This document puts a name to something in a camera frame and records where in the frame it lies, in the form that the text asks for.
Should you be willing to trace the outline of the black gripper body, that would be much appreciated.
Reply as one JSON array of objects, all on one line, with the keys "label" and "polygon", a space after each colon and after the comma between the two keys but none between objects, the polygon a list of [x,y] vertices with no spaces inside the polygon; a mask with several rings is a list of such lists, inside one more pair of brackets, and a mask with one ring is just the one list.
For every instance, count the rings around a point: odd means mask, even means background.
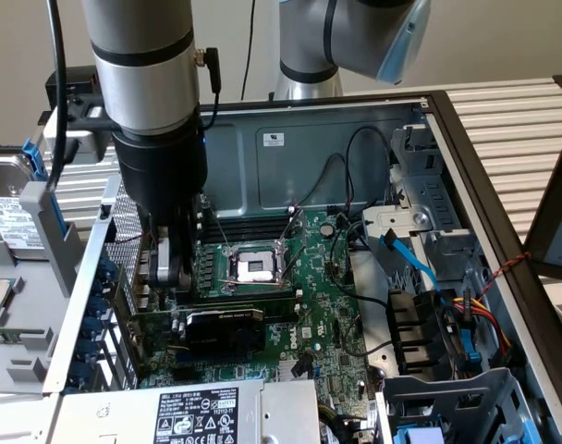
[{"label": "black gripper body", "polygon": [[192,124],[157,136],[113,133],[128,196],[158,226],[176,223],[208,175],[204,131]]}]

